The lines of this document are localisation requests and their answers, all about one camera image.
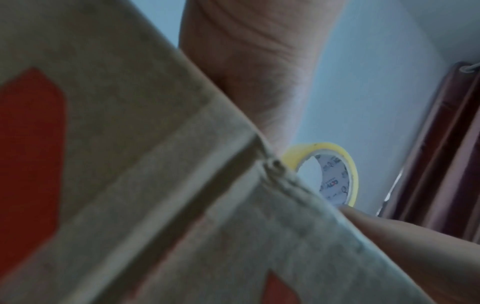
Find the red curtain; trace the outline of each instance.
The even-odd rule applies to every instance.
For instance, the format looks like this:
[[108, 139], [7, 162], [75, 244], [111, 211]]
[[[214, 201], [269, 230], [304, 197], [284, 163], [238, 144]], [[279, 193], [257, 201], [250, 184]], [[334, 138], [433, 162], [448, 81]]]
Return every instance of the red curtain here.
[[480, 243], [480, 73], [456, 64], [382, 217]]

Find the yellow tape roll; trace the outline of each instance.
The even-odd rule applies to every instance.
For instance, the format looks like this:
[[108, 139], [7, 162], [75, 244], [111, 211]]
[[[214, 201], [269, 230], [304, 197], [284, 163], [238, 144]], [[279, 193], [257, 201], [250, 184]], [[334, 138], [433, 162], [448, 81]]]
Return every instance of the yellow tape roll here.
[[287, 150], [282, 161], [325, 201], [355, 205], [359, 173], [344, 148], [332, 143], [296, 145]]

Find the hand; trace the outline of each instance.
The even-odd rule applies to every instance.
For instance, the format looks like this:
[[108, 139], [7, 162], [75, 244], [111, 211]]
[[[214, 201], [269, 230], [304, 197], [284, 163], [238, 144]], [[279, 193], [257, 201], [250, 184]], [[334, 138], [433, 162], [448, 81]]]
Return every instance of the hand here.
[[187, 0], [183, 52], [281, 153], [345, 0]]
[[480, 303], [480, 245], [350, 207], [340, 210], [438, 304]]

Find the red printed shape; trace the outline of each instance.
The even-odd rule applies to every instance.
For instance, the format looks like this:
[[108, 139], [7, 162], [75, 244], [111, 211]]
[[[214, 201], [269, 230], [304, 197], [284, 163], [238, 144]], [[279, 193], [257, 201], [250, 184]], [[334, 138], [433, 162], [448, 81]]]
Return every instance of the red printed shape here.
[[301, 304], [297, 293], [275, 273], [269, 272], [261, 304]]
[[0, 278], [57, 229], [64, 137], [63, 94], [39, 70], [0, 87]]

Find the brown cardboard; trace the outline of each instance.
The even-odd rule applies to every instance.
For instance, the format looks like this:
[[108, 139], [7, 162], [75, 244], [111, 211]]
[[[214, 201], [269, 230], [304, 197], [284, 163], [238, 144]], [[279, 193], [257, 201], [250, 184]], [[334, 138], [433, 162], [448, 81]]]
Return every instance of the brown cardboard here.
[[430, 303], [128, 3], [0, 6], [0, 83], [38, 68], [68, 121], [62, 227], [0, 302]]

